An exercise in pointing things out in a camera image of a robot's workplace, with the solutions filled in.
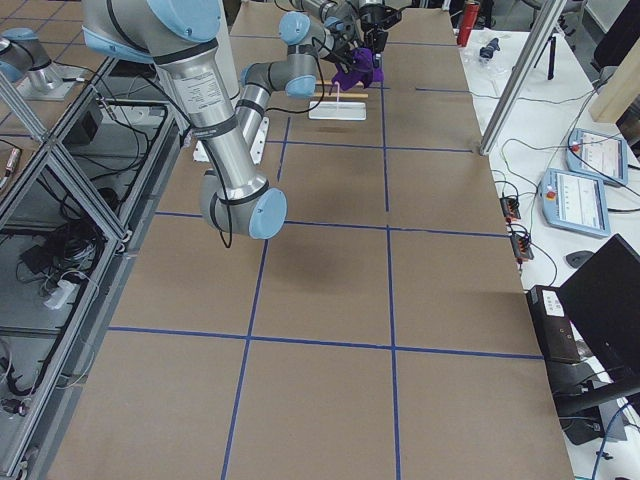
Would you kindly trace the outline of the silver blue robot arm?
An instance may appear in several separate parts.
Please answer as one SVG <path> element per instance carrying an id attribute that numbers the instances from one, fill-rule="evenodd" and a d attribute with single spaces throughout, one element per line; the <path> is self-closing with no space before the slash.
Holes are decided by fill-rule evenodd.
<path id="1" fill-rule="evenodd" d="M 336 65 L 343 89 L 382 81 L 381 54 L 402 10 L 384 1 L 292 2 L 278 27 L 286 58 L 246 67 L 238 101 L 216 63 L 219 2 L 86 1 L 83 16 L 89 48 L 168 76 L 176 109 L 213 166 L 202 183 L 206 222 L 229 235 L 269 239 L 285 222 L 287 200 L 257 169 L 250 148 L 271 95 L 312 97 L 322 60 Z"/>

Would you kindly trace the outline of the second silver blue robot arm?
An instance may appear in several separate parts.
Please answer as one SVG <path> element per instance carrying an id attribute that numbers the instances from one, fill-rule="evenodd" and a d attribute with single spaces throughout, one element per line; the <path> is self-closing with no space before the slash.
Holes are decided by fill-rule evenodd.
<path id="1" fill-rule="evenodd" d="M 41 92 L 54 90 L 62 84 L 62 77 L 38 35 L 26 27 L 1 33 L 1 73 L 11 83 L 27 77 Z"/>

